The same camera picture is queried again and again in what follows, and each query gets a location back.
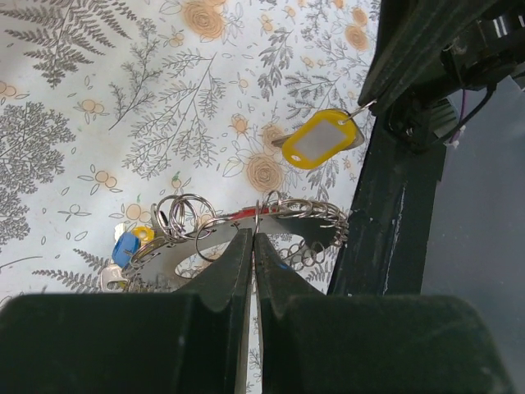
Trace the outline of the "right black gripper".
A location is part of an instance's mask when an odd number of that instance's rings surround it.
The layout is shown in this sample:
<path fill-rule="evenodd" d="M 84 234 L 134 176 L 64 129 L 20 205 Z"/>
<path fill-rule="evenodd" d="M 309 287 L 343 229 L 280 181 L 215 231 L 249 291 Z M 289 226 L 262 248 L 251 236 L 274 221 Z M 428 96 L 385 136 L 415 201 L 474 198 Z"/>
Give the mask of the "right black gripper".
<path fill-rule="evenodd" d="M 358 104 L 389 110 L 388 128 L 414 153 L 459 138 L 496 86 L 524 64 L 523 1 L 382 1 L 377 47 Z M 485 96 L 457 117 L 447 96 Z"/>

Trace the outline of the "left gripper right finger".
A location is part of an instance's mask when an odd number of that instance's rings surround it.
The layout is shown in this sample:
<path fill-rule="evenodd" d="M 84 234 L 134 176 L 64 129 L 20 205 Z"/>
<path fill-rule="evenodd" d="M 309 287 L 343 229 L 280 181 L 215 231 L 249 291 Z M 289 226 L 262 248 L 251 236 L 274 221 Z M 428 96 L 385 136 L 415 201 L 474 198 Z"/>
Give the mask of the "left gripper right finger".
<path fill-rule="evenodd" d="M 450 296 L 326 295 L 253 244 L 266 393 L 510 393 L 474 308 Z"/>

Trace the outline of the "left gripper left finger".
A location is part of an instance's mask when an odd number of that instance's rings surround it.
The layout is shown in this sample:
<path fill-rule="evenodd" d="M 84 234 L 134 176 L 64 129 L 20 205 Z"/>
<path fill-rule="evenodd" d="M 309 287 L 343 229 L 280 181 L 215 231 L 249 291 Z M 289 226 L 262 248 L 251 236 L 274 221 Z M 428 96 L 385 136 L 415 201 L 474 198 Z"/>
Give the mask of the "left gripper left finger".
<path fill-rule="evenodd" d="M 172 293 L 23 295 L 1 312 L 4 393 L 243 393 L 251 252 Z"/>

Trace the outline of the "yellow tag with key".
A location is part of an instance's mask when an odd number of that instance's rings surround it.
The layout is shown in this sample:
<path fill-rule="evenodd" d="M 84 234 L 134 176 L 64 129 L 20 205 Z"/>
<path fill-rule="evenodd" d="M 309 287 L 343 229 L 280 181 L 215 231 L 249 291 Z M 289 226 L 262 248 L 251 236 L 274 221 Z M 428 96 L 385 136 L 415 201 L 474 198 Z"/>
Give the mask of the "yellow tag with key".
<path fill-rule="evenodd" d="M 329 108 L 316 112 L 293 134 L 275 139 L 273 147 L 281 150 L 293 167 L 312 170 L 341 151 L 359 147 L 365 141 L 354 118 L 374 101 L 353 112 Z"/>

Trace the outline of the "metal keyring disc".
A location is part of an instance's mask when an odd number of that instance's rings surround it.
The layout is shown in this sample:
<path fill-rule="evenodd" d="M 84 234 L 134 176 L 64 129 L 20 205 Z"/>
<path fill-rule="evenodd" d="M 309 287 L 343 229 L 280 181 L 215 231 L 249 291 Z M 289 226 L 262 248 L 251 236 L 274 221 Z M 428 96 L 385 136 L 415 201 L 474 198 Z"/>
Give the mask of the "metal keyring disc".
<path fill-rule="evenodd" d="M 312 199 L 285 198 L 277 191 L 257 210 L 272 212 L 231 220 L 196 194 L 171 195 L 152 206 L 155 238 L 142 244 L 122 270 L 126 292 L 168 292 L 181 288 L 209 268 L 232 246 L 250 252 L 257 235 L 287 236 L 295 243 L 281 251 L 285 265 L 300 270 L 322 263 L 348 237 L 347 216 L 336 205 Z"/>

